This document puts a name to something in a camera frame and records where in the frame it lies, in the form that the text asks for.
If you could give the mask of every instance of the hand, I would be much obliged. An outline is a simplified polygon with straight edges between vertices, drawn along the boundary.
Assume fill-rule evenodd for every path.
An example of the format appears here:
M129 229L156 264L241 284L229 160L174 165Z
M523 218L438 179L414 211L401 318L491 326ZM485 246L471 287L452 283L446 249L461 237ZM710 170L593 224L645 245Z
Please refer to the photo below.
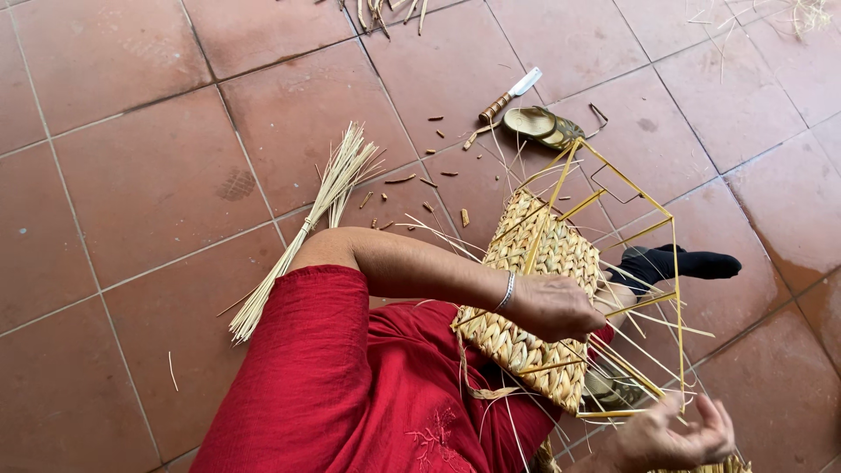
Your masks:
M720 401L701 395L696 405L703 425L691 423L692 432L687 435L669 429L669 420L680 411L680 396L672 394L634 416L597 454L622 473L692 470L721 463L735 449L733 422Z
M579 342L606 324L575 279L566 276L523 274L514 279L514 292L500 315L511 319L546 342L573 338Z

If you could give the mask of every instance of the silver bracelet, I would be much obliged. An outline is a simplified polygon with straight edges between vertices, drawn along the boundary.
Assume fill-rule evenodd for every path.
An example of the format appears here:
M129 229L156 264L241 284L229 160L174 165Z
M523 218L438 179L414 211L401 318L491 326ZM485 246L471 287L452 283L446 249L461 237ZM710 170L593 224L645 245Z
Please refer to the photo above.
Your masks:
M511 299L511 294L514 293L514 271L508 270L508 289L505 291L505 297L502 298L502 302L496 309L494 309L494 314L499 314L500 311L505 308L505 305L508 304L508 301Z

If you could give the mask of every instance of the red dress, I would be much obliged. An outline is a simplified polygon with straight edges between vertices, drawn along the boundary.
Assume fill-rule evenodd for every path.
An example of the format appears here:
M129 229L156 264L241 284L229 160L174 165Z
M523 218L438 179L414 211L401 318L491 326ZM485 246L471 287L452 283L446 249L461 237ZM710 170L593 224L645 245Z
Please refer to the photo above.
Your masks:
M460 389L455 313L438 301L370 311L365 276L343 266L279 278L191 473L522 471L553 427L535 401L561 411L524 394L489 409ZM472 387L502 386L477 350L467 360Z

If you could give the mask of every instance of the woven basket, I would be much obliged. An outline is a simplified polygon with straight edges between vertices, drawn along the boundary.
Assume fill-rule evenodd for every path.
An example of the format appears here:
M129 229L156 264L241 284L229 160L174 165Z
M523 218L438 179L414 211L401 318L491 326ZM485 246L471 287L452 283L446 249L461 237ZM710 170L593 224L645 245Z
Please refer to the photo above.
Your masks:
M549 219L548 225L544 225L546 219ZM529 249L536 240L539 243L536 266L532 272L575 278L592 302L599 250L565 221L552 215L548 206L527 189L519 189L511 196L483 264L522 274ZM520 376L527 386L548 397L566 412L575 414L584 384L586 364L581 361L587 356L586 346L572 339L545 343L498 314L477 316L480 313L473 307L462 306L453 321L454 330L481 350L484 356L493 359L509 373ZM564 363L569 364L518 374Z

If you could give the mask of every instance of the black sock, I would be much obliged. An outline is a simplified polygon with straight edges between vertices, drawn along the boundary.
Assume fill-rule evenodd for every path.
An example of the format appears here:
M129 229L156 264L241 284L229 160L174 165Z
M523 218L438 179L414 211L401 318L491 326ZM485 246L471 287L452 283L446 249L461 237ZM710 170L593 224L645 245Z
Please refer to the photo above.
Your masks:
M738 274L742 264L734 257L714 252L687 252L681 247L678 251L678 274L701 279L727 279ZM632 274L635 278L654 285L664 279L674 278L674 254L672 245L663 245L645 252L641 256L625 258L619 269ZM648 292L648 286L631 278L626 278L613 268L607 269L613 274L611 282L624 284L637 296Z

